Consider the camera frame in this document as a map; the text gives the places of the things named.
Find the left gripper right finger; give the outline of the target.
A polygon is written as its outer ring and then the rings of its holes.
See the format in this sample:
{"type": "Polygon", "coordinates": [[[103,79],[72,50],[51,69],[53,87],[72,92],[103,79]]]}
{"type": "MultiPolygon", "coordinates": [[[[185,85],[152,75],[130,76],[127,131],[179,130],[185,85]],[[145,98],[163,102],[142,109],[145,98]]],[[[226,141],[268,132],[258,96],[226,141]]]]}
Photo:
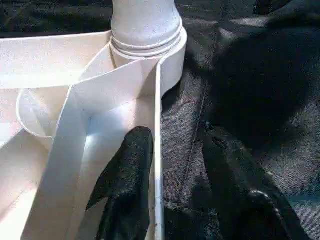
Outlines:
{"type": "Polygon", "coordinates": [[[245,145],[207,122],[203,160],[225,240],[300,240],[302,225],[245,145]]]}

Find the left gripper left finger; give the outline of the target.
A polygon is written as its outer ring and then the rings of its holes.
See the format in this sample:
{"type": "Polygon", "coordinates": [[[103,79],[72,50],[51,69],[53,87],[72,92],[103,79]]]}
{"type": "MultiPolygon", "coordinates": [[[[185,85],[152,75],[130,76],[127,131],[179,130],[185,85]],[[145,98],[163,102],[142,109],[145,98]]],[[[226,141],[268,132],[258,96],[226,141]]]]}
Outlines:
{"type": "Polygon", "coordinates": [[[154,154],[152,131],[137,126],[100,174],[86,206],[107,199],[97,240],[143,240],[150,225],[149,184],[154,154]]]}

